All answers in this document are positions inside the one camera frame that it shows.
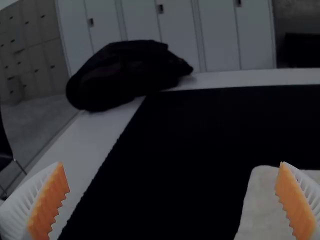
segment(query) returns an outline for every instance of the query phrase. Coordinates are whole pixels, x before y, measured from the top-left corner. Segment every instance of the black fabric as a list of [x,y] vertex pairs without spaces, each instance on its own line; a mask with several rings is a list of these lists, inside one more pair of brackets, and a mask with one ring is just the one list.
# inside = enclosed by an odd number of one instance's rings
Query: black fabric
[[66,96],[77,109],[105,111],[160,90],[177,86],[193,68],[153,40],[110,43],[72,76]]
[[10,144],[2,122],[0,109],[0,172],[14,159]]
[[233,239],[255,166],[320,170],[319,98],[319,85],[147,97],[59,239]]

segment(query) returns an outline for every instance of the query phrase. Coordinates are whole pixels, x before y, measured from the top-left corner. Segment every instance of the locker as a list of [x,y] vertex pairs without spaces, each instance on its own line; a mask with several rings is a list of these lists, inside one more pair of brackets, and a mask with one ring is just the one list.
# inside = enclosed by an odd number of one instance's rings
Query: locker
[[48,96],[52,93],[50,76],[46,66],[46,59],[42,45],[32,46],[29,49],[30,63],[34,72],[38,93]]
[[54,0],[36,0],[38,7],[38,21],[44,41],[56,39],[60,36],[56,6]]
[[10,94],[7,86],[7,78],[0,60],[0,102],[9,100]]
[[14,56],[11,52],[10,39],[7,33],[3,33],[0,35],[0,55],[5,76],[7,78],[16,76],[18,72]]
[[243,70],[275,66],[273,17],[269,0],[242,0],[236,7]]
[[57,0],[57,4],[65,58],[73,75],[93,55],[86,8],[79,0]]
[[121,41],[115,0],[85,0],[93,50]]
[[198,3],[207,71],[240,70],[234,0]]
[[22,19],[20,12],[20,1],[17,1],[6,8],[6,17],[9,29],[21,28]]
[[56,93],[64,93],[69,80],[68,69],[60,39],[48,41],[44,45],[49,72]]
[[128,40],[160,42],[160,29],[154,0],[122,0]]
[[26,41],[22,28],[15,28],[8,31],[8,38],[12,53],[16,53],[26,48]]
[[7,9],[0,11],[0,34],[3,34],[8,29]]
[[37,84],[35,75],[32,72],[27,72],[21,75],[21,84],[23,88],[23,97],[32,99],[37,96]]
[[21,0],[22,20],[26,42],[29,46],[41,43],[36,0]]
[[200,71],[195,23],[191,1],[156,0],[162,41],[169,50],[185,59],[194,73]]
[[31,65],[30,65],[30,59],[29,54],[27,50],[23,50],[19,53],[17,53],[14,56],[17,72],[19,74],[24,74],[26,72],[30,72]]
[[13,76],[6,82],[10,94],[10,102],[18,103],[22,99],[21,80],[18,76]]

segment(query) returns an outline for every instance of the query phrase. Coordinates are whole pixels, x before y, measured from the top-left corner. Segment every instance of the gray floor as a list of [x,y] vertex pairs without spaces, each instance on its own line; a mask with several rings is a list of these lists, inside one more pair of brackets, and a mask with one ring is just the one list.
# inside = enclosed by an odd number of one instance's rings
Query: gray floor
[[[37,155],[77,115],[64,95],[2,105],[3,125],[14,158],[28,170],[36,164]],[[19,180],[19,167],[13,162],[0,172],[0,185],[10,194]]]

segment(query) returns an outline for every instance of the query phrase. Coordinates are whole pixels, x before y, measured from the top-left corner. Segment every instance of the table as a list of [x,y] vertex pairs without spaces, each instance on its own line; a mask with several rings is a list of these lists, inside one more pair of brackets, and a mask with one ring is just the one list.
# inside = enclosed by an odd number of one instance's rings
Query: table
[[[170,91],[229,88],[244,86],[311,85],[320,84],[320,69],[273,69],[232,72],[198,73],[185,77],[180,86]],[[54,162],[62,162],[70,187],[63,207],[49,233],[58,239],[84,191],[95,177],[99,167],[135,114],[144,97],[103,113],[83,112],[52,143],[38,163],[31,169],[26,181]]]

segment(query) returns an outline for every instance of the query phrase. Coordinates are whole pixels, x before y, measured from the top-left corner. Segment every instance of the white towel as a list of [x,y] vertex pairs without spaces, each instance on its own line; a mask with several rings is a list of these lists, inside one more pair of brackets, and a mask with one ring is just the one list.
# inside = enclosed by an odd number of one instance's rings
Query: white towel
[[[251,172],[235,240],[295,240],[286,212],[275,196],[278,168],[258,166]],[[320,171],[304,170],[318,184]]]

